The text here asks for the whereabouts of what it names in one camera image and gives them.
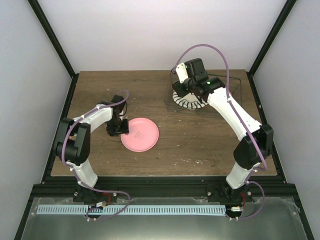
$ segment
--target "wooden table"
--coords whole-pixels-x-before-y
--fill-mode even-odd
[[[208,72],[226,74],[225,70]],[[230,76],[241,79],[242,107],[260,120],[245,70],[231,70]],[[68,118],[78,117],[99,101],[110,101],[127,89],[127,118],[151,119],[159,129],[159,140],[152,149],[133,152],[123,146],[120,137],[110,137],[105,126],[97,128],[91,134],[89,160],[99,176],[218,176],[231,171],[233,151],[239,143],[236,134],[218,114],[209,117],[168,110],[165,98],[169,79],[168,70],[80,73]],[[266,162],[268,171],[256,174],[276,175],[272,157]],[[72,173],[56,157],[51,175]]]

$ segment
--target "black metal frame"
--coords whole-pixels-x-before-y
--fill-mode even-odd
[[[71,100],[76,88],[79,74],[75,74],[66,54],[64,53],[54,31],[52,30],[44,12],[41,9],[37,0],[28,0],[36,16],[38,17],[43,29],[47,33],[50,41],[56,49],[61,61],[63,62],[66,70],[70,74],[71,84],[64,103],[63,111],[60,119],[67,116]],[[275,21],[265,43],[263,44],[258,56],[256,57],[251,69],[247,72],[250,82],[252,93],[261,121],[263,124],[267,123],[264,110],[255,87],[253,76],[257,71],[259,65],[263,61],[267,51],[269,50],[272,42],[277,36],[281,26],[285,22],[291,9],[293,8],[296,0],[287,0],[282,8],[277,20]],[[314,239],[311,232],[307,217],[305,215],[303,206],[301,204],[297,189],[294,184],[286,183],[286,177],[278,157],[276,147],[272,147],[272,157],[274,160],[277,175],[275,176],[252,176],[250,179],[257,181],[263,187],[266,196],[270,197],[293,197],[295,204],[300,208],[300,218],[303,223],[305,233],[308,239]],[[20,226],[16,233],[15,239],[21,239],[25,224],[31,209],[32,201],[34,198],[70,198],[74,196],[75,189],[78,184],[74,177],[67,176],[51,176],[55,155],[52,151],[49,153],[47,165],[42,177],[42,184],[36,184],[32,188],[29,201],[26,205],[24,214],[22,216]],[[155,176],[155,177],[135,177],[135,176],[100,176],[99,184],[102,189],[118,190],[128,192],[133,198],[148,198],[148,197],[188,197],[200,198],[207,196],[207,192],[211,186],[222,186],[225,182],[225,176]],[[253,197],[261,195],[260,189],[257,186],[249,186]]]

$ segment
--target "wooden surface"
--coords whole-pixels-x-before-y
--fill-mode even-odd
[[[208,71],[225,75],[225,70]],[[242,107],[260,120],[250,84],[244,70],[231,70],[241,79]],[[239,141],[227,122],[218,114],[203,116],[167,109],[165,98],[170,72],[163,71],[83,71],[75,88],[68,117],[78,117],[101,101],[110,101],[122,89],[130,92],[126,117],[148,118],[159,129],[159,140],[146,152],[126,149],[120,137],[110,137],[106,126],[91,134],[89,161],[99,176],[217,176],[227,175],[235,160]],[[272,157],[268,171],[276,175]],[[56,158],[52,176],[70,176],[69,168]]]

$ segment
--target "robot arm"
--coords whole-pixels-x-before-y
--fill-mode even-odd
[[[115,95],[111,103],[119,103],[122,100],[122,96]],[[106,130],[110,136],[129,133],[128,120],[122,117],[126,102],[113,107],[106,107],[109,104],[102,101],[95,106],[98,110],[92,114],[82,115],[74,119],[63,118],[59,123],[53,146],[55,154],[61,159],[62,146],[69,127],[82,118],[74,128],[74,132],[71,133],[72,136],[76,136],[75,140],[69,139],[66,143],[65,159],[69,167],[76,171],[81,183],[91,188],[96,185],[98,180],[98,176],[93,171],[88,158],[91,133],[103,123],[107,123]]]
[[[250,173],[259,166],[261,160],[247,131],[228,101],[232,101],[249,131],[255,137],[264,158],[271,154],[273,129],[269,125],[262,126],[253,119],[232,96],[228,99],[225,84],[216,76],[209,78],[200,58],[180,63],[175,70],[179,81],[172,87],[178,96],[183,98],[187,94],[194,94],[200,102],[205,101],[215,108],[234,130],[240,143],[233,152],[235,164],[226,177],[226,182],[232,189],[240,188],[245,184]]]

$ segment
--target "gray wall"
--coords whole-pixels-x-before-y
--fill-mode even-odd
[[[167,70],[195,44],[249,69],[286,0],[39,0],[75,71]],[[224,69],[213,50],[185,59]]]
[[[320,239],[320,1],[297,1],[254,81],[289,183]]]
[[[0,1],[0,235],[13,239],[39,184],[70,77],[26,0]]]

